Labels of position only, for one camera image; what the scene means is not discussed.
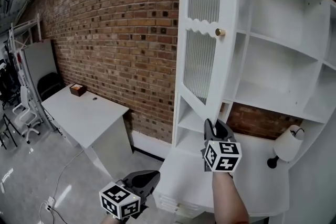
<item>white drawer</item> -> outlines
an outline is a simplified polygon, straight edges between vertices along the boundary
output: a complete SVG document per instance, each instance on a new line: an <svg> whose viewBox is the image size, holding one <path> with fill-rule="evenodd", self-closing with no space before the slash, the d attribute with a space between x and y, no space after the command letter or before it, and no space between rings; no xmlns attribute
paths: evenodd
<svg viewBox="0 0 336 224"><path fill-rule="evenodd" d="M172 199L170 197L161 194L156 196L155 201L158 208L175 213L183 217L195 218L205 211L200 206L190 204L184 201L178 202L175 199Z"/></svg>

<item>grey floor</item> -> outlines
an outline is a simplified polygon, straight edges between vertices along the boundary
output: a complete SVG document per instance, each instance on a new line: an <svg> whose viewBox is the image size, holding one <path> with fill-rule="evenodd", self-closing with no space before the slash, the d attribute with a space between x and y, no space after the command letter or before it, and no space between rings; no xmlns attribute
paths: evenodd
<svg viewBox="0 0 336 224"><path fill-rule="evenodd" d="M17 133L13 137L18 144L5 138L7 150L0 147L0 180L12 169L3 182L5 193L0 191L0 218L7 224L38 224L42 202L52 196L57 178L64 166L81 151L73 148L58 133L50 133L43 124L38 126L41 135L32 134L30 145ZM134 152L133 163L137 170L160 169L161 162L139 152ZM68 224L100 223L105 216L100 207L98 192L111 178L96 168L85 153L81 153L64 171L60 178L56 200L61 201L56 210ZM133 224L214 223L212 214L202 214L196 219L181 219L159 210L154 199L149 198L149 208ZM55 224L63 223L55 214ZM41 210L44 224L53 219L44 208Z"/></svg>

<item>wall cabinet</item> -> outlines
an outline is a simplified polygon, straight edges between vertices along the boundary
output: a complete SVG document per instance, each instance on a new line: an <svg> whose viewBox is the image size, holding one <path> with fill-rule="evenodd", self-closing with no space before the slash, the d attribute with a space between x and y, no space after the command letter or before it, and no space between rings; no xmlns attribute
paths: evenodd
<svg viewBox="0 0 336 224"><path fill-rule="evenodd" d="M167 210L171 199L169 210L180 215L213 212L212 175L203 172L200 153L203 123L226 121L237 102L303 119L300 152L276 169L266 164L273 141L236 134L243 157L234 181L250 216L285 212L288 170L336 107L335 3L180 0L178 28L173 146L154 192L157 206Z"/></svg>

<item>black office chair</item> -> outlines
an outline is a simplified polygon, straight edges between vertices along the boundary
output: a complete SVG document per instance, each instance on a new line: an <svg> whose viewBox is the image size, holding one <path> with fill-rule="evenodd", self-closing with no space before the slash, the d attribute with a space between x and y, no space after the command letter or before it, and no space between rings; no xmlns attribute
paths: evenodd
<svg viewBox="0 0 336 224"><path fill-rule="evenodd" d="M49 73L48 75L45 75L40 78L37 83L37 91L40 94L42 101L48 99L50 96L54 95L63 88L63 81L59 74L56 73Z"/></svg>
<svg viewBox="0 0 336 224"><path fill-rule="evenodd" d="M9 69L0 70L0 92L3 109L6 104L13 105L15 101L19 103L20 85L12 78Z"/></svg>

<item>power outlet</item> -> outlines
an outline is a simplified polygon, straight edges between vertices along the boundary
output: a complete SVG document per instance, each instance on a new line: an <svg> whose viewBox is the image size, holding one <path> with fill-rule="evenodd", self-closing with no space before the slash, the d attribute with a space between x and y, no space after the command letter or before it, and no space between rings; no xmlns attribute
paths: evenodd
<svg viewBox="0 0 336 224"><path fill-rule="evenodd" d="M55 202L56 202L56 201L55 201L54 198L49 197L49 199L48 199L48 204L46 205L46 210L49 211L48 206L50 206L51 208L54 208Z"/></svg>

